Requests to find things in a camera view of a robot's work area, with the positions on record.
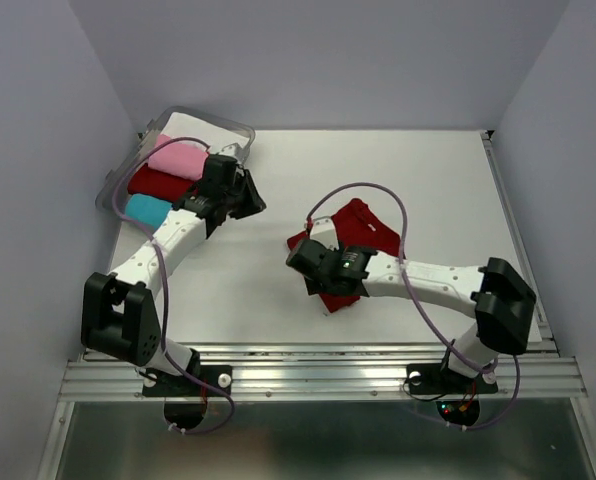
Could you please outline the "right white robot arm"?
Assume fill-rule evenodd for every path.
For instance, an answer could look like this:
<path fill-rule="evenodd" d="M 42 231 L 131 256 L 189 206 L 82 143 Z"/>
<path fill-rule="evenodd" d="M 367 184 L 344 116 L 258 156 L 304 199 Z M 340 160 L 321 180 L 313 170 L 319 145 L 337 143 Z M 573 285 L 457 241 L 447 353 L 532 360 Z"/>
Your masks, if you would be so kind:
<path fill-rule="evenodd" d="M 447 359 L 438 366 L 441 384 L 460 390 L 493 368 L 498 356 L 526 353 L 536 294 L 514 267 L 491 257 L 484 266 L 453 267 L 404 260 L 369 247 L 332 250 L 305 238 L 286 265 L 300 273 L 308 293 L 413 302 Z M 426 304 L 459 312 L 474 323 L 459 338 L 447 339 L 424 310 Z"/>

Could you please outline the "clear plastic storage bin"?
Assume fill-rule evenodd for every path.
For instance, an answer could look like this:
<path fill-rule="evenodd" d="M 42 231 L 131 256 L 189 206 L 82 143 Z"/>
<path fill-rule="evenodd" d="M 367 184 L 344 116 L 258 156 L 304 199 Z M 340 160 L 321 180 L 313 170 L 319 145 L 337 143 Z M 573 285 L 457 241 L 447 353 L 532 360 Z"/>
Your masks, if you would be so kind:
<path fill-rule="evenodd" d="M 170 115 L 174 112 L 182 112 L 198 117 L 211 116 L 230 120 L 190 107 L 172 106 L 165 109 L 158 117 L 149 121 L 146 128 L 142 132 L 142 136 L 136 141 L 135 145 L 131 147 L 126 158 L 119 164 L 118 167 L 110 170 L 106 175 L 104 184 L 97 194 L 95 200 L 95 205 L 99 210 L 114 214 L 113 200 L 116 200 L 117 206 L 119 208 L 125 206 L 129 197 L 127 185 L 131 176 L 142 166 L 144 163 L 143 158 L 146 156 L 146 154 L 156 146 L 158 135 L 161 134 L 161 130 L 167 123 Z M 254 140 L 247 150 L 242 150 L 241 154 L 236 157 L 241 164 L 245 164 L 247 162 Z"/>

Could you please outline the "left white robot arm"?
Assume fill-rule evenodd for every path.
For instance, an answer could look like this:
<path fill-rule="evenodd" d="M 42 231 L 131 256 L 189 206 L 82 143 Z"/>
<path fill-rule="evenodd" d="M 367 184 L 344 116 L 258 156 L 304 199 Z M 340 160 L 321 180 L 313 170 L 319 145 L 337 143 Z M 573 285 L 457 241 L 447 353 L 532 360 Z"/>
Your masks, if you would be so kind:
<path fill-rule="evenodd" d="M 227 155 L 213 154 L 201 179 L 168 211 L 129 259 L 84 284 L 81 342 L 91 350 L 142 369 L 166 374 L 177 393 L 200 382 L 200 356 L 167 337 L 168 279 L 181 262 L 227 219 L 242 219 L 266 207 L 250 171 Z"/>

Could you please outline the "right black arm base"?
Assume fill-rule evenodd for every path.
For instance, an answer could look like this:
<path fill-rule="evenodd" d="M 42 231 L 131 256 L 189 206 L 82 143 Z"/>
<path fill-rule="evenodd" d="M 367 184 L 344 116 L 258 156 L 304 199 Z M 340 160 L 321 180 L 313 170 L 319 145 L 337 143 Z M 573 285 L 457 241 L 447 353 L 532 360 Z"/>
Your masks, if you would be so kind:
<path fill-rule="evenodd" d="M 409 364 L 404 385 L 416 397 L 498 392 L 497 383 L 486 383 L 481 374 L 474 378 L 465 377 L 445 368 L 441 363 Z"/>

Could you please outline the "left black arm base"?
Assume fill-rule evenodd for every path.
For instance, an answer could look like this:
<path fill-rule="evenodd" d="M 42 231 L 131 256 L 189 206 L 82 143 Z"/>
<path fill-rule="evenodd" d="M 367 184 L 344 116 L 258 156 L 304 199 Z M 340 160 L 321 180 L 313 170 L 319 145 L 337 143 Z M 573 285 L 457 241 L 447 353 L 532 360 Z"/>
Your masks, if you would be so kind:
<path fill-rule="evenodd" d="M 155 369 L 137 369 L 143 381 L 142 395 L 147 398 L 224 397 L 231 394 L 233 368 L 230 365 L 203 365 L 199 380 L 212 389 L 184 376 L 173 376 Z"/>

